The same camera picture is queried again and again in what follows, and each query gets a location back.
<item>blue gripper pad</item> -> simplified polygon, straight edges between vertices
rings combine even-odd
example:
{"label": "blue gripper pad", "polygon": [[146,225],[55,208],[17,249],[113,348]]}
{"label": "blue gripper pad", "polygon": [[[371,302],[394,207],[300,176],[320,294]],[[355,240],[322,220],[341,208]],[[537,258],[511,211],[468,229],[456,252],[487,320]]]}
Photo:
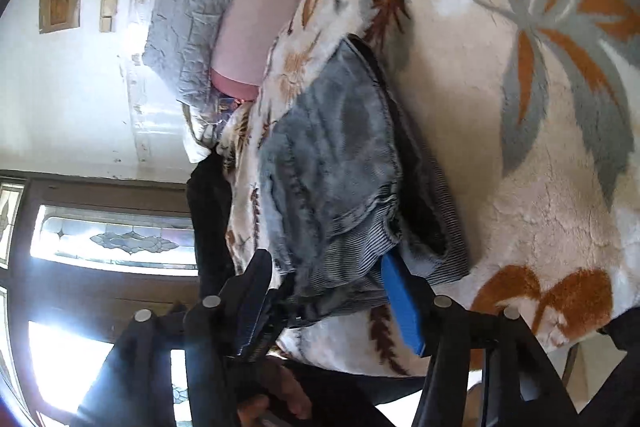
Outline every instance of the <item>blue gripper pad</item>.
{"label": "blue gripper pad", "polygon": [[424,351],[424,339],[420,333],[420,315],[411,295],[404,287],[396,262],[389,254],[382,257],[382,283],[404,343],[420,357]]}

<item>finger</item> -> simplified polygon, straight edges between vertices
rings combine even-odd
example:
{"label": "finger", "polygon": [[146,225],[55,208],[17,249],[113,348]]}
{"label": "finger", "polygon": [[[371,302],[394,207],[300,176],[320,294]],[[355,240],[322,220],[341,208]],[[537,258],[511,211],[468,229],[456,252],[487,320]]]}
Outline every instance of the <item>finger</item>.
{"label": "finger", "polygon": [[299,420],[308,420],[311,418],[311,400],[290,369],[281,366],[280,374],[282,384],[279,398],[287,402],[289,411]]}
{"label": "finger", "polygon": [[238,407],[238,417],[242,427],[251,427],[269,408],[269,398],[263,395],[256,396]]}

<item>floral blanket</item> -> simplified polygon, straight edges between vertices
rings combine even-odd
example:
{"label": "floral blanket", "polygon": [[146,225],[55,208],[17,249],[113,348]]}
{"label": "floral blanket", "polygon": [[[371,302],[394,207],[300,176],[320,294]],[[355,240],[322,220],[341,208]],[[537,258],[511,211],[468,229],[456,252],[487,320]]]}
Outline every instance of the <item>floral blanket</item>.
{"label": "floral blanket", "polygon": [[[347,33],[378,54],[456,199],[473,268],[437,293],[517,306],[547,350],[638,304],[639,0],[302,0],[220,145],[239,271],[269,248],[261,143]],[[286,331],[279,346],[351,373],[426,371],[387,307]]]}

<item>fleece blanket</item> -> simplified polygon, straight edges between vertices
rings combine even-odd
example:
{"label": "fleece blanket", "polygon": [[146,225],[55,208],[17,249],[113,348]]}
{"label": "fleece blanket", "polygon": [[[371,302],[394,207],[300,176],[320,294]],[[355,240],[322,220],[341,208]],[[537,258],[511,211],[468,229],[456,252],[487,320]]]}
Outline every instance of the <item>fleece blanket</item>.
{"label": "fleece blanket", "polygon": [[[260,145],[347,33],[377,53],[455,197],[473,268],[436,293],[481,312],[516,306],[547,350],[638,304],[639,0],[302,0],[260,97],[220,144],[238,271],[269,248]],[[387,307],[286,331],[278,345],[350,373],[427,367]]]}

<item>wall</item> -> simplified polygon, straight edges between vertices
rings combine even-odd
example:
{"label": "wall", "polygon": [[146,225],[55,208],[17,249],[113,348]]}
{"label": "wall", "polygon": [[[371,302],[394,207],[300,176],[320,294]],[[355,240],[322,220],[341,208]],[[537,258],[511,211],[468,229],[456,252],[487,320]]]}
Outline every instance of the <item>wall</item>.
{"label": "wall", "polygon": [[11,0],[0,18],[0,169],[180,182],[191,165],[180,107],[147,83],[140,163],[121,71],[129,0],[116,32],[100,33],[100,0],[81,0],[80,27],[39,34],[38,0]]}

